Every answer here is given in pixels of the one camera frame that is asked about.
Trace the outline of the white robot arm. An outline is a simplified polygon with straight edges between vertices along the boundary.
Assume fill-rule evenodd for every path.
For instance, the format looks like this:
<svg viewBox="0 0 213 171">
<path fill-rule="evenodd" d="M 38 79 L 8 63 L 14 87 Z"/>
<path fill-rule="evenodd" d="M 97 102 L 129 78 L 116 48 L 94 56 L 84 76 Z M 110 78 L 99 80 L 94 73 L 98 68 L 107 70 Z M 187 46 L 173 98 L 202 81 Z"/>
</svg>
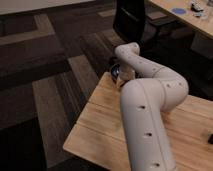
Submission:
<svg viewBox="0 0 213 171">
<path fill-rule="evenodd" d="M 122 87 L 120 111 L 131 171 L 178 171 L 161 114 L 181 104 L 189 87 L 176 71 L 140 55 L 136 43 L 115 48 L 119 77 L 138 73 Z"/>
</svg>

